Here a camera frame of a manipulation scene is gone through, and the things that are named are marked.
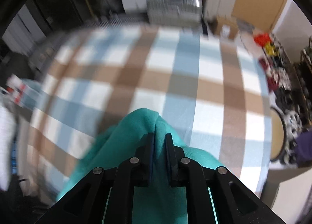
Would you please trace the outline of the teal zip hoodie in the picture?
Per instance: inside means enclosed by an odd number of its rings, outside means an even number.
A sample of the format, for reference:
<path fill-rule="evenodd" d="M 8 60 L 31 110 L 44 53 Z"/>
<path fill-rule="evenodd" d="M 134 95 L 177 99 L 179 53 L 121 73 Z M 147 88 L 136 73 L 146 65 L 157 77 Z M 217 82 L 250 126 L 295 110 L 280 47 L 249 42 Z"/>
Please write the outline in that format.
<path fill-rule="evenodd" d="M 135 187 L 133 195 L 133 223 L 188 223 L 187 198 L 184 187 L 172 188 L 166 170 L 165 136 L 170 134 L 173 144 L 183 149 L 185 156 L 201 166 L 216 169 L 222 164 L 212 154 L 187 146 L 175 129 L 156 111 L 146 108 L 135 110 L 109 126 L 95 139 L 77 162 L 69 180 L 59 192 L 61 199 L 87 173 L 96 167 L 107 171 L 123 162 L 131 165 L 130 158 L 139 162 L 149 185 Z"/>

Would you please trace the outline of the plaid checkered bed blanket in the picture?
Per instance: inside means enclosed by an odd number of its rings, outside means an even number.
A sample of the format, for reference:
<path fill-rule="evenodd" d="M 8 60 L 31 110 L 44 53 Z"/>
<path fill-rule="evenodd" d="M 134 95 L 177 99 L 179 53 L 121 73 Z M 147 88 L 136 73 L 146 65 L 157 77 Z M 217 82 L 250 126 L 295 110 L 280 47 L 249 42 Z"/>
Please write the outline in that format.
<path fill-rule="evenodd" d="M 97 134 L 140 108 L 261 194 L 271 117 L 258 60 L 232 41 L 146 25 L 77 32 L 60 47 L 30 122 L 31 186 L 54 200 Z"/>

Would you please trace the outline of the round beige stool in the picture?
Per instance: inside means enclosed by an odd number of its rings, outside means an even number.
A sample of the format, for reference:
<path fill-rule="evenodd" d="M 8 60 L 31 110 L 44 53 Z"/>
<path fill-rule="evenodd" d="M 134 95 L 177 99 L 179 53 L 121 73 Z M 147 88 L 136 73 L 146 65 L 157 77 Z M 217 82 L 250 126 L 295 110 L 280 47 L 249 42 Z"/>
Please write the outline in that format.
<path fill-rule="evenodd" d="M 271 140 L 271 154 L 270 161 L 277 161 L 285 150 L 287 141 L 287 128 L 283 115 L 275 108 L 270 107 L 272 140 Z"/>

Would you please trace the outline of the purple bag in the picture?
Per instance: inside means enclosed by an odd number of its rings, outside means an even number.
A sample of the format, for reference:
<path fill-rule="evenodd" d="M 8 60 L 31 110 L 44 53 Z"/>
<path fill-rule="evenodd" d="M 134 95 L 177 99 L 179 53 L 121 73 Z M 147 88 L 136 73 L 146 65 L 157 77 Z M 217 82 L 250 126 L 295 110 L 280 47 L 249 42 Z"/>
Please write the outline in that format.
<path fill-rule="evenodd" d="M 296 138 L 295 157 L 298 167 L 311 166 L 311 129 Z"/>

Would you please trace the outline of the cardboard box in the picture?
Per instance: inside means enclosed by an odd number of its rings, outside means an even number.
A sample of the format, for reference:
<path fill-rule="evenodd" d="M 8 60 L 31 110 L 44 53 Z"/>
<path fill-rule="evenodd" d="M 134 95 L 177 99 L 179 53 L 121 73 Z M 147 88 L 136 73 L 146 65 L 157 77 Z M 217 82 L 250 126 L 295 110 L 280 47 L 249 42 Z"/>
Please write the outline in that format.
<path fill-rule="evenodd" d="M 212 23 L 212 33 L 229 40 L 234 40 L 238 33 L 236 18 L 217 16 Z"/>

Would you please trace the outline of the wooden shoe rack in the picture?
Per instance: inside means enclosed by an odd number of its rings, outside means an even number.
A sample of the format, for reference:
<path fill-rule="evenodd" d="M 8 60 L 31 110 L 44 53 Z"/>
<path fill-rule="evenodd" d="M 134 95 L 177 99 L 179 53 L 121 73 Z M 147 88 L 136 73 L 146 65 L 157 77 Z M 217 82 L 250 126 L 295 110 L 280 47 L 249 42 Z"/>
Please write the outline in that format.
<path fill-rule="evenodd" d="M 304 96 L 305 120 L 311 125 L 311 36 L 308 45 L 300 51 L 300 62 L 293 64 Z"/>

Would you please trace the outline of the wooden door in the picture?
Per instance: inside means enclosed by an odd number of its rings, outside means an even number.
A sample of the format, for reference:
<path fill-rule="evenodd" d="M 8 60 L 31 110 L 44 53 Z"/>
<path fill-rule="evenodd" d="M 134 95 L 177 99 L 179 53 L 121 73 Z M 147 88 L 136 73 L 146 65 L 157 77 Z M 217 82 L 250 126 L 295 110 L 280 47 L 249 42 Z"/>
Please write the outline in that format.
<path fill-rule="evenodd" d="M 276 25 L 287 0 L 236 0 L 232 16 L 270 32 Z"/>

